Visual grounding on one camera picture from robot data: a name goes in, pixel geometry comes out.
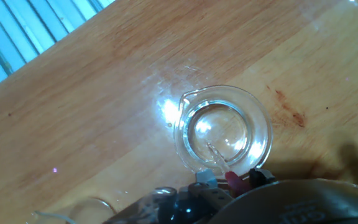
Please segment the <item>black device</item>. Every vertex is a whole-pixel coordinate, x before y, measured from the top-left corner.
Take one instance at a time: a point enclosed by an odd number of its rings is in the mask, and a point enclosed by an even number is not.
[[[227,190],[196,182],[179,191],[155,189],[109,223],[358,223],[358,185],[334,180],[275,181],[252,169],[252,190],[232,198]]]

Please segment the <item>red stain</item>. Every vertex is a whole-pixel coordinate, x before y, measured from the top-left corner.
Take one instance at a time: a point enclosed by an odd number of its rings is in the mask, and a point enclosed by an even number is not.
[[[299,113],[296,109],[294,109],[288,102],[287,102],[287,98],[284,95],[284,93],[280,90],[275,90],[276,91],[276,98],[277,101],[281,104],[281,107],[284,111],[287,111],[287,113],[277,113],[275,114],[277,117],[273,119],[274,120],[279,120],[281,121],[282,124],[284,124],[284,126],[287,126],[288,123],[295,123],[296,125],[298,125],[301,128],[305,127],[305,115]]]
[[[299,113],[295,113],[293,115],[293,118],[295,119],[295,121],[296,121],[296,123],[298,124],[299,127],[302,127],[302,128],[305,127],[305,122],[303,121],[302,115],[300,115]]]

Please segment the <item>wood grain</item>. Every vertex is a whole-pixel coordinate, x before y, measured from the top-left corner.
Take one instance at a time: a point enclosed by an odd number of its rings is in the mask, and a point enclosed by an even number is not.
[[[358,184],[358,0],[118,0],[0,84],[0,223],[194,181],[172,122],[218,84],[268,109],[274,174]]]

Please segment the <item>wooden table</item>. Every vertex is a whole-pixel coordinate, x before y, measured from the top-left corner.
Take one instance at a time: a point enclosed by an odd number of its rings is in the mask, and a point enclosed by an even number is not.
[[[118,0],[0,84],[0,223],[191,183],[178,100],[218,84],[267,108],[278,177],[358,184],[358,0]]]

